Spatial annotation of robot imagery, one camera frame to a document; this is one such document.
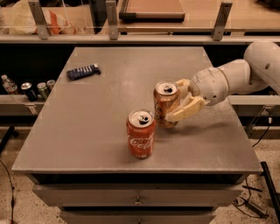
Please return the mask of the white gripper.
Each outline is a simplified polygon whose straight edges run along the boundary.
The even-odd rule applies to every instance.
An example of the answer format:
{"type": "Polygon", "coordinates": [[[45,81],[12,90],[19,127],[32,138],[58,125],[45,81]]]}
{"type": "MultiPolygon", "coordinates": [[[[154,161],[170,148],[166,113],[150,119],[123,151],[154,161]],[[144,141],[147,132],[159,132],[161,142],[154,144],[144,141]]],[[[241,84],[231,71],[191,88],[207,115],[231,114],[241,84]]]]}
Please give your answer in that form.
{"type": "Polygon", "coordinates": [[[180,91],[180,97],[185,99],[181,105],[165,115],[164,118],[167,122],[175,123],[186,119],[198,113],[206,104],[213,106],[223,102],[229,94],[229,86],[225,74],[215,67],[209,67],[197,72],[191,78],[191,81],[181,79],[177,80],[176,83],[180,91]],[[188,95],[189,88],[193,96],[188,95]]]}

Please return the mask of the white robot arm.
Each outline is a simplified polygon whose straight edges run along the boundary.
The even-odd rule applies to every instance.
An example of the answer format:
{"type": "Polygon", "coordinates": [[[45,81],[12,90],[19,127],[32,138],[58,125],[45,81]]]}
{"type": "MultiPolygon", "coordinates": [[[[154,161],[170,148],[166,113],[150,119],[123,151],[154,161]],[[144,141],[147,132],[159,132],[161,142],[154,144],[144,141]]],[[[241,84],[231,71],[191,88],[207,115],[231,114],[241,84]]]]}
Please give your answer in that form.
{"type": "Polygon", "coordinates": [[[246,95],[266,87],[280,94],[280,46],[269,41],[253,42],[243,59],[198,71],[190,80],[181,79],[177,84],[181,103],[164,117],[167,122],[186,119],[230,95],[246,95]]]}

